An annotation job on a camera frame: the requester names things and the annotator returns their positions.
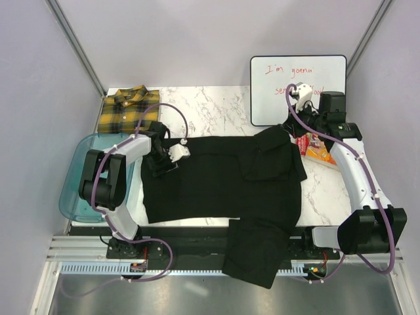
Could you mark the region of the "black long sleeve shirt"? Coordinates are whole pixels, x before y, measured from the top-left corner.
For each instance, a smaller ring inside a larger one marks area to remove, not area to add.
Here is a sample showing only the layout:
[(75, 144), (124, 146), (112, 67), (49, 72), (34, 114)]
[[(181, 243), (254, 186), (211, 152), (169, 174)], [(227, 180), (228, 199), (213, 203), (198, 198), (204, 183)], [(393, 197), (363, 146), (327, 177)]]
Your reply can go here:
[(301, 216), (298, 147), (281, 125), (253, 136), (191, 138), (187, 146), (190, 157), (162, 176), (142, 164), (149, 222), (228, 218), (222, 272), (271, 288)]

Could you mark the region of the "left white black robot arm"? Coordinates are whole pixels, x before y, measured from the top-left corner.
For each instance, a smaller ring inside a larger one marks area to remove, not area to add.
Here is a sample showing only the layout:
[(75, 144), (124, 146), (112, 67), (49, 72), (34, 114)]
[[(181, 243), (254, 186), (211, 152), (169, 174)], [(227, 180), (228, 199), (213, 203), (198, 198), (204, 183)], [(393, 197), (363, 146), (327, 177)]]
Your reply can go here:
[(105, 150), (91, 149), (85, 156), (79, 197), (104, 217), (113, 237), (123, 240), (121, 250), (130, 258), (142, 255), (144, 242), (138, 238), (138, 224), (125, 202), (127, 168), (142, 158), (155, 177), (176, 169), (169, 149), (163, 147), (163, 141), (169, 138), (169, 128), (153, 122), (147, 131), (131, 134)]

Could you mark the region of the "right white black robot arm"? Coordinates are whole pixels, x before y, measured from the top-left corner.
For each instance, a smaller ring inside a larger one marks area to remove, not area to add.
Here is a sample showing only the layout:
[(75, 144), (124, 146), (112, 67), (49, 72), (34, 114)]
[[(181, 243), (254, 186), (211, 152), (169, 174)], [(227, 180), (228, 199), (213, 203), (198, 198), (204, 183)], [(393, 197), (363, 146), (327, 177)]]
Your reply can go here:
[(318, 109), (312, 106), (308, 85), (290, 84), (285, 92), (289, 115), (285, 122), (290, 134), (312, 133), (324, 142), (335, 160), (350, 198), (351, 214), (339, 226), (317, 226), (300, 243), (305, 257), (316, 258), (325, 247), (346, 255), (396, 255), (396, 244), (407, 223), (401, 207), (386, 197), (366, 156), (362, 134), (355, 123), (346, 121), (346, 99), (342, 92), (320, 95)]

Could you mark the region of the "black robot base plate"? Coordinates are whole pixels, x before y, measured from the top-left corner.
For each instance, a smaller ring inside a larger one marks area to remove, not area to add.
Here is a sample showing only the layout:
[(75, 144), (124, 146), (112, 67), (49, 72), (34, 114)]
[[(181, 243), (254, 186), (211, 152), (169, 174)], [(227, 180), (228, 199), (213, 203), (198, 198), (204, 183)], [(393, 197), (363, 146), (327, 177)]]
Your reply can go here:
[[(229, 228), (143, 228), (145, 238), (156, 236), (159, 241), (132, 244), (114, 237), (100, 241), (107, 246), (107, 259), (144, 260), (149, 270), (164, 269), (170, 253), (163, 242), (173, 251), (171, 270), (176, 271), (221, 271), (225, 258), (232, 251), (234, 237)], [(280, 261), (276, 266), (290, 269), (293, 263), (323, 266), (328, 261), (338, 261), (340, 255), (331, 249), (311, 245), (305, 228), (298, 228), (290, 239), (282, 245)]]

